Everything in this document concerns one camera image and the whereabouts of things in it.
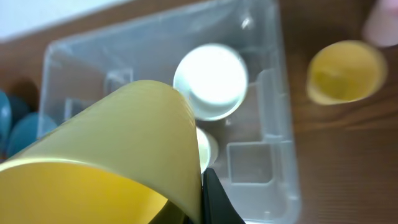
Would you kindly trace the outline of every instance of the wooden table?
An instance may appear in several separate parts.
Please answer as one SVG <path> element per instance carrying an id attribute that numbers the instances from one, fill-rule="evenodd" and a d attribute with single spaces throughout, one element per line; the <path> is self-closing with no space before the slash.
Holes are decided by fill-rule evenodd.
<path id="1" fill-rule="evenodd" d="M 45 47 L 55 39 L 197 0 L 137 0 L 0 45 L 0 88 L 37 107 Z M 318 106 L 305 93 L 309 60 L 360 39 L 372 0 L 280 0 L 303 209 L 299 223 L 398 222 L 398 47 L 374 96 Z"/>

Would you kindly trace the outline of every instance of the white plastic cup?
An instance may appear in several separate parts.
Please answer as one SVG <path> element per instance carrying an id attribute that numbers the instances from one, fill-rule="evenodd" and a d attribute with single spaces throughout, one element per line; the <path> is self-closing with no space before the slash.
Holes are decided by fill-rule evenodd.
<path id="1" fill-rule="evenodd" d="M 199 148 L 200 173 L 214 164 L 218 157 L 218 143 L 216 139 L 197 127 L 197 138 Z"/>
<path id="2" fill-rule="evenodd" d="M 205 44 L 182 59 L 173 87 L 189 102 L 196 119 L 216 121 L 240 106 L 248 80 L 246 64 L 237 51 L 223 44 Z"/>

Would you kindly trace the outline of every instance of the yellow plastic cup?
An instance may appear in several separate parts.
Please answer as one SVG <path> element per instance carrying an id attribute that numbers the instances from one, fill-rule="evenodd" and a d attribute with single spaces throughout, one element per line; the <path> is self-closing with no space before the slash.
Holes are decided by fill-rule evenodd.
<path id="1" fill-rule="evenodd" d="M 384 57 L 358 40 L 329 45 L 314 56 L 308 68 L 307 93 L 320 105 L 349 103 L 366 98 L 387 77 Z"/>
<path id="2" fill-rule="evenodd" d="M 0 223 L 149 223 L 172 202 L 201 223 L 195 118 L 171 86 L 137 81 L 0 164 Z"/>

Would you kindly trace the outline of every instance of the pink object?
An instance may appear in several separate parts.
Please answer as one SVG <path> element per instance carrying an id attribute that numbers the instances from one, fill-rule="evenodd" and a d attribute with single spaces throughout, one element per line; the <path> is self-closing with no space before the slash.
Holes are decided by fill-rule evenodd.
<path id="1" fill-rule="evenodd" d="M 398 44 L 398 0 L 379 0 L 363 30 L 364 39 L 379 47 Z"/>

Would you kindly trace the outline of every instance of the plastic bin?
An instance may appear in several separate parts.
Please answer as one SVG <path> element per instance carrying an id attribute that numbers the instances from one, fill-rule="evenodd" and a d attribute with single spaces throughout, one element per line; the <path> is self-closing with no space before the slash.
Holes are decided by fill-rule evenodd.
<path id="1" fill-rule="evenodd" d="M 212 168 L 246 222 L 295 223 L 301 199 L 276 1 L 201 2 L 56 41 L 45 56 L 40 116 L 62 124 L 134 80 L 171 85 L 181 59 L 210 42 L 236 49 L 250 81 L 233 114 L 197 122 L 220 144 Z"/>

